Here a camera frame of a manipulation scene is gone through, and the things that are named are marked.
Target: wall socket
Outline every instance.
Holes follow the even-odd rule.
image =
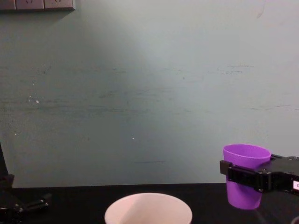
[[[0,0],[0,11],[15,9],[15,0]]]
[[[17,10],[43,10],[43,0],[16,0]]]
[[[74,10],[74,0],[44,0],[45,10]]]

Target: robotic arm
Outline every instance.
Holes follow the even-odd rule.
[[[299,157],[272,154],[271,160],[257,169],[222,160],[220,173],[226,175],[229,181],[252,187],[261,193],[282,191],[299,196]]]

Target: cup rim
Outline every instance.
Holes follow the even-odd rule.
[[[268,156],[263,156],[263,157],[253,157],[253,156],[244,156],[244,155],[240,155],[240,154],[237,154],[237,153],[232,153],[228,150],[226,150],[225,148],[226,147],[229,147],[229,146],[237,146],[237,145],[243,145],[243,146],[254,146],[254,147],[258,147],[258,148],[261,148],[263,149],[264,151],[268,152],[269,155]],[[261,146],[258,146],[258,145],[253,145],[253,144],[247,144],[247,143],[234,143],[234,144],[229,144],[229,145],[226,145],[223,147],[223,151],[227,152],[227,153],[230,153],[230,154],[233,154],[233,155],[236,155],[236,156],[239,156],[239,157],[243,157],[243,158],[248,158],[248,159],[256,159],[256,160],[261,160],[261,159],[267,159],[269,157],[271,157],[272,153],[264,148],[264,147],[261,147]]]
[[[104,220],[105,220],[105,222],[108,221],[108,220],[107,220],[107,213],[108,213],[108,210],[111,209],[111,208],[113,207],[114,204],[119,203],[119,202],[121,202],[121,201],[123,201],[123,200],[126,200],[126,199],[128,199],[128,198],[130,198],[130,197],[138,196],[138,195],[156,195],[156,196],[167,196],[167,197],[171,197],[171,198],[173,198],[173,199],[175,199],[175,200],[177,200],[177,201],[180,201],[181,203],[185,204],[186,208],[190,211],[190,214],[191,214],[191,216],[190,216],[190,223],[191,223],[191,221],[192,221],[192,219],[193,219],[193,213],[192,213],[191,208],[190,208],[189,205],[187,205],[187,203],[184,202],[183,200],[181,200],[181,199],[179,199],[179,198],[177,198],[177,197],[175,197],[175,196],[171,196],[171,195],[167,195],[167,194],[155,193],[155,192],[145,192],[145,193],[137,193],[137,194],[128,195],[128,196],[122,197],[122,198],[116,200],[115,202],[113,202],[111,205],[109,205],[109,207],[108,207],[108,208],[106,209],[106,211],[105,211],[105,215],[104,215]]]

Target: black table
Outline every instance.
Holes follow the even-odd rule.
[[[12,189],[24,202],[53,194],[53,205],[24,224],[104,224],[107,207],[117,199],[142,192],[169,194],[185,201],[192,224],[289,224],[299,216],[299,197],[286,193],[263,195],[257,210],[239,210],[228,204],[226,186],[217,184],[124,185],[68,188]]]

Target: plastic cup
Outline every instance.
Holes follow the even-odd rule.
[[[192,212],[185,202],[156,193],[121,198],[105,213],[106,224],[190,224],[191,220]]]
[[[246,168],[257,168],[271,158],[271,152],[260,146],[233,144],[223,148],[224,160]],[[253,188],[226,180],[228,202],[239,209],[253,210],[261,202],[262,193]]]

